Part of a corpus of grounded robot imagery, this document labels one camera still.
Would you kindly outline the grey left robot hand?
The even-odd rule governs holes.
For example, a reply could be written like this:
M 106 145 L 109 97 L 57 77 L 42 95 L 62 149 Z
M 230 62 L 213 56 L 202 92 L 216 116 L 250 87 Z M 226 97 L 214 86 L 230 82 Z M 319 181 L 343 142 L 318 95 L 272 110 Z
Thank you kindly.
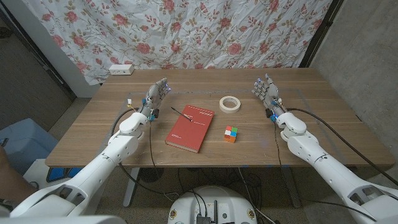
M 157 81 L 149 88 L 146 96 L 142 99 L 142 106 L 138 112 L 145 115 L 149 121 L 158 118 L 161 102 L 170 91 L 167 78 Z

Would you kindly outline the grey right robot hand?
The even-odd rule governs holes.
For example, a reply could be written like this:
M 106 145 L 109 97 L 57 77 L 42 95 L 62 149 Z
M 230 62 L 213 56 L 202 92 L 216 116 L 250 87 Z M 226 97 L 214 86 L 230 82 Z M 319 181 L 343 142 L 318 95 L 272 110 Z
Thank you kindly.
M 251 92 L 262 101 L 266 109 L 266 117 L 272 122 L 276 122 L 280 115 L 287 112 L 282 104 L 277 86 L 267 73 L 263 79 L 257 79 Z

